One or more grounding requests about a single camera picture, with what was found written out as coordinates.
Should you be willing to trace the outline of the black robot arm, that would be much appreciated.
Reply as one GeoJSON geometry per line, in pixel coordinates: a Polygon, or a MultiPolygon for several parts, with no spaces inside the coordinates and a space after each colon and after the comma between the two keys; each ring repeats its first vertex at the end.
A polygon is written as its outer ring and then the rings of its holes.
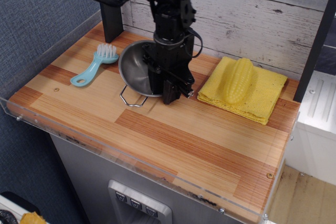
{"type": "Polygon", "coordinates": [[[162,96],[170,104],[181,95],[194,93],[195,80],[189,70],[194,40],[199,34],[191,28],[196,10],[191,0],[147,0],[155,23],[153,41],[141,44],[142,61],[147,66],[149,91],[145,96],[162,96]]]}

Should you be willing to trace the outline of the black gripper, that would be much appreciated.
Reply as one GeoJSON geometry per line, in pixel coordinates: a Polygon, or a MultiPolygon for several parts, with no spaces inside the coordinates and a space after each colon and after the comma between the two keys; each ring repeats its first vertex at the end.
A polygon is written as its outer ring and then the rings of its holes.
{"type": "Polygon", "coordinates": [[[150,88],[153,95],[163,95],[163,103],[171,104],[183,94],[190,98],[194,94],[195,80],[189,70],[193,56],[194,38],[186,35],[181,43],[164,45],[157,41],[145,49],[144,62],[148,65],[150,88]]]}

